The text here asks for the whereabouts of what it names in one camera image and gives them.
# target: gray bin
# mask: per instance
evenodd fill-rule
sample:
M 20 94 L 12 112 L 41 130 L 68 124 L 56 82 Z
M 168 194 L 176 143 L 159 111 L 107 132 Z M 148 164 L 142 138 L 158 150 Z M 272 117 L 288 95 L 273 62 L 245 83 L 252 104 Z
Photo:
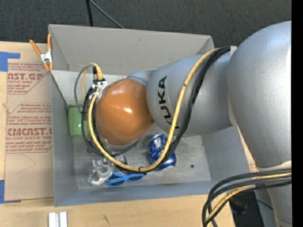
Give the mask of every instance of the gray bin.
M 87 183 L 85 167 L 93 156 L 83 139 L 69 135 L 67 106 L 75 105 L 77 72 L 86 64 L 101 66 L 105 78 L 154 70 L 184 57 L 214 48 L 211 36 L 49 25 L 53 36 L 54 71 L 51 80 L 55 206 L 130 201 L 208 194 L 212 186 L 232 175 L 249 172 L 236 127 L 204 136 L 183 138 L 175 167 L 148 173 L 141 182 L 118 188 Z M 88 87 L 91 75 L 87 76 Z M 155 126 L 125 155 L 130 165 L 146 166 L 147 144 L 158 133 Z

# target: metal clip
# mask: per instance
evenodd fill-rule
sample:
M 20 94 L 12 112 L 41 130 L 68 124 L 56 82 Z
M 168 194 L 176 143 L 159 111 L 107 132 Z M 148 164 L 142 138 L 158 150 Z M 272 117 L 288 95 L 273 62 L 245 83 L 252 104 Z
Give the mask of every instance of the metal clip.
M 42 60 L 44 67 L 49 71 L 53 69 L 53 44 L 52 44 L 52 35 L 48 34 L 47 36 L 47 45 L 48 45 L 48 52 L 42 54 L 35 44 L 33 40 L 29 41 L 30 44 L 33 46 L 36 53 L 40 56 L 40 59 Z

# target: sunglasses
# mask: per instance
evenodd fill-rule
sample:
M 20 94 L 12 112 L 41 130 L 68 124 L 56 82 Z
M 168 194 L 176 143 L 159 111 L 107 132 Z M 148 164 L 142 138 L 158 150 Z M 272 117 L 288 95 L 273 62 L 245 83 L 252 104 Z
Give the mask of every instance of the sunglasses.
M 107 179 L 107 184 L 110 187 L 118 187 L 123 185 L 126 181 L 130 182 L 130 183 L 135 183 L 135 182 L 139 182 L 143 179 L 144 174 L 142 173 L 132 173 L 132 174 L 127 174 L 127 175 L 123 175 L 119 172 L 114 172 L 110 178 Z

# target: green block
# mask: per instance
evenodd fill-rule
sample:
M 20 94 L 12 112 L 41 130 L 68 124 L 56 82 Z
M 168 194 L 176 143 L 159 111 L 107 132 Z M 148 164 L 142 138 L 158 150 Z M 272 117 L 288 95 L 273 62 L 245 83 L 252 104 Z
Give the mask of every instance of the green block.
M 72 107 L 68 110 L 68 125 L 70 128 L 70 135 L 73 138 L 83 138 L 81 129 L 81 114 L 77 107 Z M 84 131 L 88 134 L 87 121 L 84 121 Z

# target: wooden table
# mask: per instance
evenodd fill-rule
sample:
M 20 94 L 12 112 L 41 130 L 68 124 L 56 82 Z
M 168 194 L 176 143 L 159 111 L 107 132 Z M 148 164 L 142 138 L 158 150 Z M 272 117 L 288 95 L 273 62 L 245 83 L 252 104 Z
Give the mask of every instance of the wooden table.
M 0 42 L 0 51 L 18 51 L 26 43 Z M 0 71 L 0 180 L 4 179 L 7 73 Z M 24 200 L 0 204 L 0 226 L 46 227 L 50 212 L 66 211 L 69 227 L 201 226 L 201 210 L 207 195 L 54 207 L 54 199 Z M 217 216 L 218 226 L 233 227 L 227 204 Z

